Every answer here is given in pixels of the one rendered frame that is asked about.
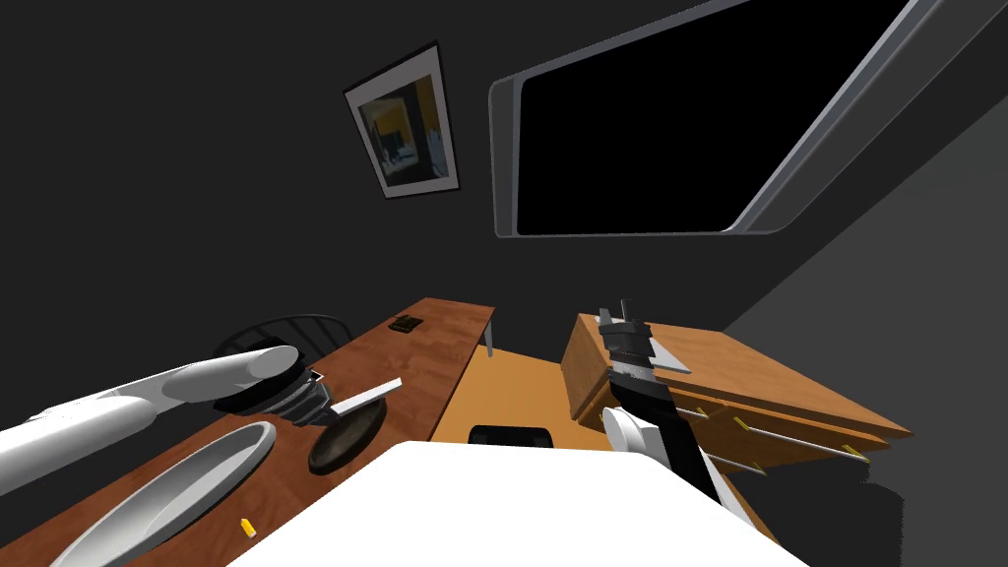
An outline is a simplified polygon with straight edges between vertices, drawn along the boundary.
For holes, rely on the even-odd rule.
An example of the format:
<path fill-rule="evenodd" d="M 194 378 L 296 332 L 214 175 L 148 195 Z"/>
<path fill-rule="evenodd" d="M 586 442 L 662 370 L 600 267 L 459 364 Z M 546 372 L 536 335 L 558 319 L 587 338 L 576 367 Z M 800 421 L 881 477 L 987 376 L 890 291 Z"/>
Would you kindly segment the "white oval bowl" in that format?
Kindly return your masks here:
<path fill-rule="evenodd" d="M 184 531 L 268 456 L 277 431 L 257 421 L 180 460 L 95 522 L 50 567 L 123 567 Z"/>

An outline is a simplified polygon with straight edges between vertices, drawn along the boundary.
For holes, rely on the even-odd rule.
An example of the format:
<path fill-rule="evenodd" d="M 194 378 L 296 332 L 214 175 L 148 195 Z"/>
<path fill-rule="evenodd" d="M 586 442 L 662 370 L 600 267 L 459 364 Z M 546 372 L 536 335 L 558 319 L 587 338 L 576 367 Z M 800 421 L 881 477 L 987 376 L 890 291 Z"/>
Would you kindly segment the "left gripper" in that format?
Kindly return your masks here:
<path fill-rule="evenodd" d="M 379 384 L 364 393 L 350 396 L 333 405 L 333 400 L 326 384 L 322 382 L 323 375 L 313 369 L 307 369 L 292 394 L 281 399 L 271 406 L 271 414 L 289 421 L 296 427 L 309 426 L 329 413 L 343 416 L 353 410 L 364 407 L 375 401 L 383 400 L 389 393 L 403 386 L 402 378 Z"/>

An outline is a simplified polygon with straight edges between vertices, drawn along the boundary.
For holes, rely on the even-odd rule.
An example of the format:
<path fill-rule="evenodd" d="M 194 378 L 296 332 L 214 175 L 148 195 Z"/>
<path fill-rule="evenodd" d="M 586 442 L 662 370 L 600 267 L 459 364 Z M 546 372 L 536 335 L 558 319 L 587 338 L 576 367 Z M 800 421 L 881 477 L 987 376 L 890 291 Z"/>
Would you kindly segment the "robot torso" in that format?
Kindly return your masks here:
<path fill-rule="evenodd" d="M 807 567 L 666 464 L 622 411 L 611 451 L 403 442 L 228 567 Z"/>

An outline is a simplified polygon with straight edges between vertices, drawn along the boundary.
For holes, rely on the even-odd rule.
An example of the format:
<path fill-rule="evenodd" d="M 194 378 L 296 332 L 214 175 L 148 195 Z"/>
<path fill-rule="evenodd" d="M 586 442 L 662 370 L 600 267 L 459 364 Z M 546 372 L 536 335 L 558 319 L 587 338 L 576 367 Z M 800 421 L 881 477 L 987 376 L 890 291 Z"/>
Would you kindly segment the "light wooden dresser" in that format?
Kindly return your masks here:
<path fill-rule="evenodd" d="M 700 448 L 751 451 L 766 472 L 835 456 L 746 431 L 733 420 L 827 447 L 849 445 L 867 455 L 912 434 L 728 335 L 652 324 L 655 337 L 691 372 L 656 368 Z"/>

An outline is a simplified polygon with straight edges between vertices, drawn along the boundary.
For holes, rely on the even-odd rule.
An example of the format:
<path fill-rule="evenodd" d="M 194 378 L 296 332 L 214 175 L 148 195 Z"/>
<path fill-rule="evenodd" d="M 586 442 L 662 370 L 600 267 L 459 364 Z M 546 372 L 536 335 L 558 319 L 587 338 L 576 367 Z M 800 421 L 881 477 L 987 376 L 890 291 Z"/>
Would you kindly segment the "framed picture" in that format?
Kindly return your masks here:
<path fill-rule="evenodd" d="M 387 200 L 460 188 L 438 42 L 356 82 L 344 96 Z"/>

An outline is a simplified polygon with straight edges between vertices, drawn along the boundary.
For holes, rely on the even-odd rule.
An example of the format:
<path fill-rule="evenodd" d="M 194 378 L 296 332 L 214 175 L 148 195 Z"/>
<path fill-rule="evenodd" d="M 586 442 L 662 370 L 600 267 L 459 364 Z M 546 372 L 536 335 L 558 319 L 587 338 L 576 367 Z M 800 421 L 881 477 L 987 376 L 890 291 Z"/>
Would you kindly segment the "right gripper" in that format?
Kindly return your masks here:
<path fill-rule="evenodd" d="M 652 329 L 642 319 L 630 317 L 630 303 L 631 299 L 620 300 L 620 321 L 616 321 L 606 308 L 599 310 L 598 332 L 605 350 L 649 358 L 655 368 L 689 374 L 691 370 L 663 346 L 657 337 L 653 337 Z"/>

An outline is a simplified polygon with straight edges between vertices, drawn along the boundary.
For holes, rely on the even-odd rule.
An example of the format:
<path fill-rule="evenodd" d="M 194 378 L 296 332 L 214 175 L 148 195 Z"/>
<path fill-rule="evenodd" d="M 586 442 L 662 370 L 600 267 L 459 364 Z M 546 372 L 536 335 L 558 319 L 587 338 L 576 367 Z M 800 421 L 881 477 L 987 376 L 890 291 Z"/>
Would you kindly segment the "dark brown round pan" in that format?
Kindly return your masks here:
<path fill-rule="evenodd" d="M 359 455 L 380 431 L 387 414 L 384 396 L 354 409 L 326 428 L 308 453 L 308 470 L 327 475 Z"/>

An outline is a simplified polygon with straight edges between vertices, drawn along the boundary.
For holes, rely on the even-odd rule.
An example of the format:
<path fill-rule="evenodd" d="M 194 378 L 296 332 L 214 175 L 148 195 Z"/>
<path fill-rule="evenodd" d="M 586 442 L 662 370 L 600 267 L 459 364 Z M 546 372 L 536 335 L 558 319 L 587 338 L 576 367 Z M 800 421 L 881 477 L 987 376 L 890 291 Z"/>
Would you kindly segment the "grey framed window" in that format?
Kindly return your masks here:
<path fill-rule="evenodd" d="M 787 227 L 1008 0 L 708 0 L 492 84 L 501 238 Z"/>

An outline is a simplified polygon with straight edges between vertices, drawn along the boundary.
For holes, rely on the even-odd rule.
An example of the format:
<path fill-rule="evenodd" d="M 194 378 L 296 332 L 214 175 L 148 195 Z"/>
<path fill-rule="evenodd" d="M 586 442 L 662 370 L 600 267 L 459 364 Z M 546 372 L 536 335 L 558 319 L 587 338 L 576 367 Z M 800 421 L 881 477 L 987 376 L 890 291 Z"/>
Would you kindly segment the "black chair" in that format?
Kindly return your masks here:
<path fill-rule="evenodd" d="M 278 340 L 295 347 L 304 366 L 314 368 L 329 354 L 355 338 L 341 319 L 323 314 L 295 314 L 249 325 L 218 343 L 211 358 L 263 348 Z"/>

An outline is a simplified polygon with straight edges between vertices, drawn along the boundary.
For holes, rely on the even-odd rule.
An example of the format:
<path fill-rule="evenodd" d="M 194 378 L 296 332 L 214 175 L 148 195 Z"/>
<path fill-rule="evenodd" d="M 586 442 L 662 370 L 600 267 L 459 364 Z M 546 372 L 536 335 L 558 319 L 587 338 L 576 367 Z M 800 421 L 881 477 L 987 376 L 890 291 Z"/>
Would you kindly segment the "reddish brown wooden table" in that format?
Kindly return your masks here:
<path fill-rule="evenodd" d="M 430 439 L 492 309 L 424 298 L 408 313 L 420 319 L 414 331 L 398 333 L 382 323 L 317 362 L 325 383 L 340 398 L 392 378 L 403 380 L 402 387 L 389 396 L 381 430 L 358 456 L 329 475 L 312 474 L 308 451 L 316 435 L 277 420 L 276 444 L 260 467 L 217 507 L 131 567 L 225 567 L 251 548 L 252 540 L 240 528 L 241 519 L 250 521 L 260 535 L 267 535 L 394 445 Z M 109 485 L 88 489 L 74 507 L 0 547 L 0 567 L 49 567 L 69 544 L 135 490 L 190 453 L 245 424 L 244 417 L 224 416 Z"/>

